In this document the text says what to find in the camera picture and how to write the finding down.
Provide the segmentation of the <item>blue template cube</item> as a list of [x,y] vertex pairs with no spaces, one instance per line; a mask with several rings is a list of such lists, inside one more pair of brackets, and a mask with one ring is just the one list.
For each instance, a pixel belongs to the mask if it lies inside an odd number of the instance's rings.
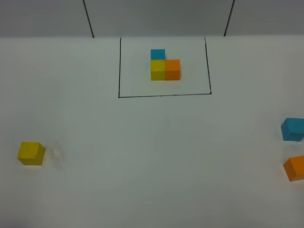
[[166,59],[165,49],[151,49],[150,59],[165,60]]

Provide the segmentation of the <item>orange template cube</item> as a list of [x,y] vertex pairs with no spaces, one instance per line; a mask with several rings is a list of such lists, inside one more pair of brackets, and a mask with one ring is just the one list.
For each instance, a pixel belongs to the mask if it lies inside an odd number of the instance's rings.
[[179,59],[165,60],[165,80],[180,80],[181,79],[181,65]]

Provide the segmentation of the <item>yellow template cube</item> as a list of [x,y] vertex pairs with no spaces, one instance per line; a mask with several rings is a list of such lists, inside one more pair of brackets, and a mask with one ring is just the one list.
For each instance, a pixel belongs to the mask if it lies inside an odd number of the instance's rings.
[[166,75],[165,60],[151,60],[150,75],[152,81],[165,80],[165,75]]

